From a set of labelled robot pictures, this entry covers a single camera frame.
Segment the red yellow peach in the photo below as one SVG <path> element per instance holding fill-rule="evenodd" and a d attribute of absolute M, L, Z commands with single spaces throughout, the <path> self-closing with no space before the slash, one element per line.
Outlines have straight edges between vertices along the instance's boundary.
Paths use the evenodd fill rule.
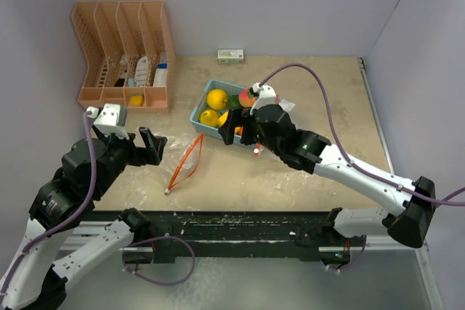
<path fill-rule="evenodd" d="M 249 89 L 244 89 L 239 93 L 238 101 L 242 107 L 249 108 L 254 105 L 255 97 Z"/>

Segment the green orange fruit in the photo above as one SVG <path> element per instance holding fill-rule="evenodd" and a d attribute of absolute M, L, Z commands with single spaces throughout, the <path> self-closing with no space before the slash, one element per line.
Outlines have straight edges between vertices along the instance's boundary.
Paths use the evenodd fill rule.
<path fill-rule="evenodd" d="M 242 105 L 237 94 L 230 95 L 227 99 L 227 109 L 242 108 Z"/>

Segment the clear zip bag orange zipper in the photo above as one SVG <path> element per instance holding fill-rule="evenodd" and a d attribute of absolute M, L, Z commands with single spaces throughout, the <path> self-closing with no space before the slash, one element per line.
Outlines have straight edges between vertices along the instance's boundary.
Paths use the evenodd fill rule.
<path fill-rule="evenodd" d="M 197 170 L 203 148 L 204 134 L 167 136 L 158 168 L 165 195 L 187 181 Z"/>

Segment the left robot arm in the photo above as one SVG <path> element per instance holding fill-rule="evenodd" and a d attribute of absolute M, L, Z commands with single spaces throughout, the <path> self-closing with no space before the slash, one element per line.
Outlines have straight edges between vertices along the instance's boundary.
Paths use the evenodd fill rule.
<path fill-rule="evenodd" d="M 69 277 L 54 271 L 54 258 L 83 217 L 92 212 L 127 166 L 157 166 L 168 142 L 146 127 L 139 128 L 143 147 L 128 139 L 88 136 L 63 155 L 62 165 L 43 185 L 31 208 L 23 241 L 1 279 L 5 309 L 57 308 L 65 299 Z"/>

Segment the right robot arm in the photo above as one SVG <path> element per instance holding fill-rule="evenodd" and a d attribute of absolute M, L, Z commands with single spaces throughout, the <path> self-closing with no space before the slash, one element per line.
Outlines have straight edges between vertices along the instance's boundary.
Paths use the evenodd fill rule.
<path fill-rule="evenodd" d="M 424 244 L 435 212 L 431 179 L 401 178 L 344 156 L 324 136 L 298 129 L 279 105 L 266 105 L 254 113 L 231 110 L 219 127 L 226 145 L 233 143 L 237 127 L 243 129 L 241 144 L 260 144 L 288 167 L 334 180 L 377 203 L 374 209 L 333 209 L 323 227 L 328 244 L 341 245 L 348 237 L 369 234 L 387 234 L 410 248 Z"/>

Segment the yellow bell pepper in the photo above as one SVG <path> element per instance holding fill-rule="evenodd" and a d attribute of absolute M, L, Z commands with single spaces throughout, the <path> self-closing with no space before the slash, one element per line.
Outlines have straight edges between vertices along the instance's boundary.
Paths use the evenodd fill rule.
<path fill-rule="evenodd" d="M 228 117 L 228 113 L 229 113 L 229 111 L 227 110 L 227 111 L 224 112 L 221 116 L 219 116 L 218 122 L 217 122 L 217 126 L 218 126 L 218 127 L 221 127 L 221 126 L 223 126 L 223 125 L 226 123 L 227 117 Z"/>

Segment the small yellow pear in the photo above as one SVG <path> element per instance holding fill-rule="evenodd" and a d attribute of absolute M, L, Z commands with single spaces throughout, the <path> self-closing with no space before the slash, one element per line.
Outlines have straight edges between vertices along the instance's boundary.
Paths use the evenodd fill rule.
<path fill-rule="evenodd" d="M 200 114 L 199 122 L 205 126 L 217 128 L 219 125 L 219 115 L 215 110 L 204 110 Z"/>

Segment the yellow block in organizer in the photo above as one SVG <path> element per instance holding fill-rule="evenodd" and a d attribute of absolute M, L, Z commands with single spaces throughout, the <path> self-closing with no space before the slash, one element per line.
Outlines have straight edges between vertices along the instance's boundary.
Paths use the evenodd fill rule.
<path fill-rule="evenodd" d="M 129 104 L 131 107 L 142 107 L 145 103 L 143 95 L 133 95 L 130 97 Z"/>

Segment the blue plastic basket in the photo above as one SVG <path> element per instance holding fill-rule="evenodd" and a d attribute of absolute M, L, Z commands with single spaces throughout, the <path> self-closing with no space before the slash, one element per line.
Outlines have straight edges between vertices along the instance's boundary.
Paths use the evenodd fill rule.
<path fill-rule="evenodd" d="M 211 79 L 206 84 L 203 89 L 202 95 L 193 108 L 193 111 L 190 114 L 190 122 L 198 133 L 204 133 L 205 135 L 217 138 L 222 140 L 221 135 L 218 132 L 218 128 L 213 128 L 207 125 L 204 125 L 200 122 L 200 116 L 204 110 L 208 110 L 209 106 L 207 104 L 207 96 L 211 90 L 221 89 L 226 92 L 227 96 L 239 95 L 239 93 L 244 90 L 243 86 L 235 85 L 225 81 L 219 81 L 216 79 Z"/>

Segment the white blue packet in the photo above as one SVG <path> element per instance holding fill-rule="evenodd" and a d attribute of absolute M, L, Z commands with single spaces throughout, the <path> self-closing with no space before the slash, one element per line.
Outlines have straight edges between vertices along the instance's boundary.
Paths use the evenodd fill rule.
<path fill-rule="evenodd" d="M 159 62 L 155 69 L 153 87 L 166 87 L 168 79 L 168 60 L 165 52 L 159 55 Z"/>

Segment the white striped packet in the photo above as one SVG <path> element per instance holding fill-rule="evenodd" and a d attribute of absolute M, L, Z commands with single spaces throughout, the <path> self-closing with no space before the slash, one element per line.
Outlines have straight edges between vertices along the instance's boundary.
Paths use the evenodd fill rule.
<path fill-rule="evenodd" d="M 146 85 L 147 78 L 149 76 L 149 63 L 150 61 L 147 56 L 143 56 L 138 60 L 134 73 L 135 86 L 141 87 Z"/>

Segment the small white green box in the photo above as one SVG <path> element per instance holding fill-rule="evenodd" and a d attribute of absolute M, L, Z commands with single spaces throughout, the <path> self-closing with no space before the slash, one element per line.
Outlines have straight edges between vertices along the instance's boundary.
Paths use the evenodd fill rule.
<path fill-rule="evenodd" d="M 217 62 L 220 65 L 240 65 L 244 63 L 242 49 L 218 49 Z"/>

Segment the black white packet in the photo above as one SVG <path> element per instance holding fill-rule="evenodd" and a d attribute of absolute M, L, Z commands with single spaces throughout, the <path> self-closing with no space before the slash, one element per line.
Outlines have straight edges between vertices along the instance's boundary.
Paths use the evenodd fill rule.
<path fill-rule="evenodd" d="M 118 69 L 117 79 L 113 83 L 113 87 L 122 87 L 122 86 L 124 86 L 124 82 L 125 82 L 126 76 L 127 76 L 127 70 L 128 70 L 128 60 L 127 60 L 127 56 L 125 54 L 123 54 L 121 56 L 120 61 L 119 61 L 119 69 Z"/>

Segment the orange plastic file organizer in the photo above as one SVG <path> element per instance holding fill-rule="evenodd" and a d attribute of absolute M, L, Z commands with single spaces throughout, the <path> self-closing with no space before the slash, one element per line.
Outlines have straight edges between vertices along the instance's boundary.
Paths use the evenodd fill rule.
<path fill-rule="evenodd" d="M 71 13 L 87 63 L 78 103 L 169 111 L 177 58 L 164 1 L 80 1 Z"/>

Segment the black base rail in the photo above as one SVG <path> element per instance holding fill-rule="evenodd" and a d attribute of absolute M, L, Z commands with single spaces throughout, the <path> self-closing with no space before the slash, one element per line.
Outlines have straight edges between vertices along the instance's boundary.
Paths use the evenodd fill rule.
<path fill-rule="evenodd" d="M 146 243 L 127 248 L 129 264 L 172 263 L 178 257 L 296 258 L 324 261 L 333 266 L 350 262 L 350 253 L 364 238 L 342 237 L 331 226 L 329 212 L 305 211 L 145 211 L 154 237 L 175 236 L 177 241 Z"/>

